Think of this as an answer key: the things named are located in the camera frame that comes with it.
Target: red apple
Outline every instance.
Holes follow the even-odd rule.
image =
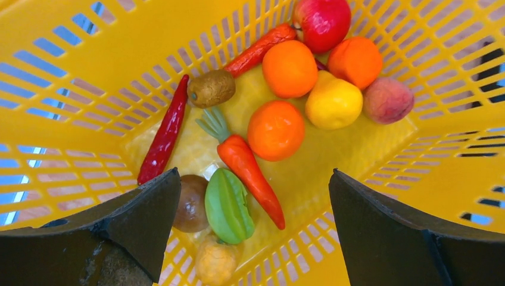
[[[351,8],[346,0],[300,0],[292,19],[298,39],[321,54],[344,40],[351,27]]]

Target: fake vegetable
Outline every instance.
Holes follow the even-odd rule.
[[[204,285],[224,285],[238,266],[238,256],[236,246],[219,243],[215,235],[208,235],[198,248],[196,275]]]
[[[182,119],[184,118],[184,111],[188,100],[188,94],[186,93],[188,80],[189,76],[185,74],[175,90],[170,107],[152,140],[144,162],[142,162],[139,176],[137,177],[139,185],[163,173],[163,170],[167,166],[172,150],[175,147]]]
[[[245,140],[240,135],[230,134],[225,117],[217,107],[211,108],[211,111],[205,109],[204,112],[203,120],[197,119],[197,123],[219,141],[217,153],[221,160],[240,178],[275,225],[284,229],[286,223],[280,202]]]
[[[205,213],[207,185],[207,180],[197,175],[180,177],[180,199],[173,227],[182,232],[198,232],[208,226]]]
[[[231,61],[231,63],[225,67],[225,70],[231,72],[233,77],[238,77],[253,67],[259,65],[271,47],[278,43],[294,40],[296,37],[297,33],[295,29],[287,23],[281,24],[270,30],[233,61]]]
[[[189,100],[199,108],[207,108],[229,100],[235,94],[235,80],[226,70],[211,70],[188,85]]]

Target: red chili pepper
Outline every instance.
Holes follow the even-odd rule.
[[[184,111],[188,100],[188,93],[186,91],[188,80],[189,76],[185,74],[175,90],[170,107],[152,140],[144,162],[142,162],[141,170],[137,177],[139,185],[163,173],[163,170],[167,166],[180,131],[180,126],[182,125],[182,119],[184,118]]]

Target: fake fruit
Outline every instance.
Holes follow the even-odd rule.
[[[173,227],[182,232],[198,232],[208,227],[205,214],[207,180],[197,175],[180,177],[180,199]]]
[[[270,48],[262,67],[268,86],[280,98],[302,97],[317,81],[316,60],[300,41],[286,41]]]
[[[260,158],[279,161],[293,155],[305,137],[300,112],[287,101],[274,100],[258,108],[249,120],[247,141]]]
[[[229,100],[235,94],[235,80],[226,70],[211,70],[188,85],[189,100],[199,108],[207,108]]]
[[[380,124],[401,120],[413,107],[414,93],[390,77],[376,79],[363,94],[363,111]]]
[[[321,70],[305,104],[305,114],[317,128],[332,130],[354,122],[362,106],[363,96],[356,86]]]
[[[215,235],[208,235],[200,244],[195,259],[197,277],[204,285],[224,285],[238,266],[238,252],[236,246],[220,243]]]
[[[347,39],[330,53],[328,70],[339,79],[346,80],[363,90],[381,73],[381,52],[366,38]]]
[[[217,169],[208,182],[205,212],[212,230],[226,243],[239,244],[254,233],[246,195],[240,179],[227,169]]]
[[[315,54],[342,42],[351,27],[351,8],[346,0],[300,0],[293,9],[298,39]]]

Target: kiwi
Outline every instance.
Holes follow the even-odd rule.
[[[199,108],[207,108],[229,100],[235,94],[235,79],[226,70],[212,70],[188,85],[189,100]]]

